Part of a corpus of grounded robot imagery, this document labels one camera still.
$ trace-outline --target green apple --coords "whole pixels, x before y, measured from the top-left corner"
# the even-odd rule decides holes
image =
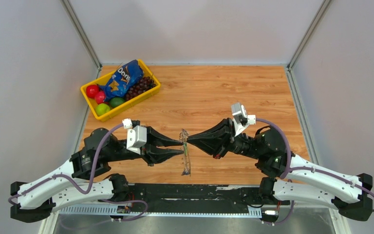
[[[95,112],[97,113],[98,116],[101,116],[110,110],[111,110],[111,107],[105,103],[101,103],[97,105],[97,107],[95,108]]]
[[[112,108],[115,108],[115,107],[121,105],[124,102],[125,102],[125,100],[121,97],[113,97],[110,100],[110,105],[111,105]]]

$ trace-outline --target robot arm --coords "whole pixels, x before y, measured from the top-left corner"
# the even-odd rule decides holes
[[[247,136],[242,132],[256,123],[256,117],[247,115],[240,103],[232,105],[231,109],[233,119],[223,119],[213,128],[189,136],[187,142],[215,159],[224,157],[227,152],[257,159],[255,166],[268,176],[260,185],[260,196],[264,198],[306,201],[338,209],[341,215],[351,219],[366,221],[369,218],[373,211],[372,199],[358,186],[370,190],[370,175],[341,174],[291,153],[290,172],[286,178],[310,185],[277,181],[274,178],[281,176],[288,164],[282,135],[275,128],[266,126],[259,129],[254,137]]]
[[[30,183],[12,183],[10,201],[17,198],[18,204],[12,202],[11,217],[23,222],[35,222],[46,218],[51,212],[78,202],[112,197],[121,201],[126,196],[125,191],[128,191],[125,177],[112,176],[110,180],[93,183],[89,190],[89,185],[85,182],[91,180],[92,170],[95,171],[94,176],[99,176],[111,169],[108,162],[137,158],[142,158],[149,166],[153,166],[183,153],[181,150],[158,148],[181,146],[182,142],[168,138],[152,127],[140,126],[139,121],[125,119],[123,126],[128,131],[127,139],[118,140],[110,134],[101,145],[97,157],[96,149],[109,132],[107,129],[94,130],[84,139],[85,146],[80,151],[45,176]],[[79,186],[71,187],[71,182]]]
[[[213,128],[189,136],[187,142],[216,159],[232,152],[258,160],[255,166],[268,177],[262,179],[256,196],[268,199],[270,203],[296,200],[324,205],[359,221],[366,221],[374,212],[373,201],[368,197],[368,194],[374,197],[370,191],[373,184],[370,175],[341,174],[301,158],[287,149],[284,134],[266,120],[262,121],[269,126],[260,128],[254,137],[247,136],[243,131],[261,120],[255,115],[247,115],[240,103],[232,105],[231,110],[233,119],[225,118]],[[127,139],[118,140],[112,134],[118,126],[111,131],[96,129],[84,139],[85,146],[57,169],[31,183],[11,184],[11,218],[35,222],[77,203],[99,199],[124,201],[129,187],[123,175],[114,174],[110,179],[93,183],[95,176],[111,169],[109,162],[142,158],[153,166],[183,153],[158,148],[183,143],[149,126],[140,126],[139,121],[125,119],[122,125],[127,129]],[[276,177],[307,184],[285,182]],[[262,216],[262,220],[274,222],[277,216],[275,219]]]

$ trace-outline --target chip bag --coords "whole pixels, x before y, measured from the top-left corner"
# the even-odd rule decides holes
[[[137,60],[123,65],[111,76],[107,84],[99,86],[105,92],[105,101],[110,101],[113,97],[123,98],[129,88],[135,85],[143,76],[144,71],[138,65]]]

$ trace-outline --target transparent plastic wrapper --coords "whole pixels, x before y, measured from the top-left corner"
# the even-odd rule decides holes
[[[183,142],[182,150],[184,150],[184,155],[183,155],[184,170],[183,170],[183,173],[181,173],[182,176],[184,175],[191,176],[191,163],[190,163],[190,155],[188,154],[187,138],[188,138],[188,132],[185,129],[182,129],[180,133],[180,141]]]

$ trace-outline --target doritos logo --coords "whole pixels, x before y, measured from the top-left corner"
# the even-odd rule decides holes
[[[128,72],[128,68],[125,67],[124,69],[122,67],[120,67],[118,70],[117,70],[120,74],[121,74],[121,80],[128,83],[130,81],[130,73]]]

